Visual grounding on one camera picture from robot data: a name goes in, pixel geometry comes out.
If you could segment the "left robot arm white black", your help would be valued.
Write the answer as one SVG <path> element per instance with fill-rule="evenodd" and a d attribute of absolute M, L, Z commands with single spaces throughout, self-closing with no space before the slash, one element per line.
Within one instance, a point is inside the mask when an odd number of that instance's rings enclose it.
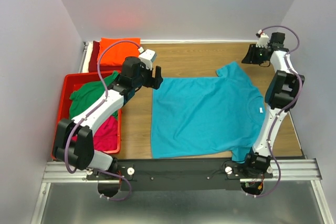
<path fill-rule="evenodd" d="M 138 57 L 126 57 L 121 73 L 110 85 L 104 85 L 104 93 L 82 114 L 58 122 L 52 156 L 65 162 L 66 169 L 98 169 L 104 179 L 116 175 L 113 157 L 97 151 L 93 136 L 99 127 L 121 109 L 141 87 L 158 89 L 163 81 L 161 67 L 153 66 L 156 52 L 147 49 Z"/>

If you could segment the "teal t shirt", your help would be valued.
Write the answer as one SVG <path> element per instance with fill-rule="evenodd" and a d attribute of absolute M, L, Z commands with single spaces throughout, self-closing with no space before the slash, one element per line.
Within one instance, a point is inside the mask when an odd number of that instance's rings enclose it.
<path fill-rule="evenodd" d="M 242 162 L 264 119 L 263 95 L 235 62 L 215 77 L 165 78 L 152 94 L 152 157 L 230 151 Z"/>

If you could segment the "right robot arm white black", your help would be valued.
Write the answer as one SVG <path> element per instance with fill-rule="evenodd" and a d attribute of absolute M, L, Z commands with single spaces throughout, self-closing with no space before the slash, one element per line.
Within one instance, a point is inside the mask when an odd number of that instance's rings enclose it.
<path fill-rule="evenodd" d="M 267 173 L 280 126 L 288 111 L 295 105 L 302 91 L 305 77 L 300 75 L 290 60 L 290 50 L 284 47 L 285 34 L 275 32 L 268 36 L 263 30 L 256 34 L 258 41 L 249 46 L 244 64 L 261 65 L 269 62 L 275 75 L 266 91 L 266 115 L 256 142 L 241 165 L 242 173 L 249 178 Z"/>

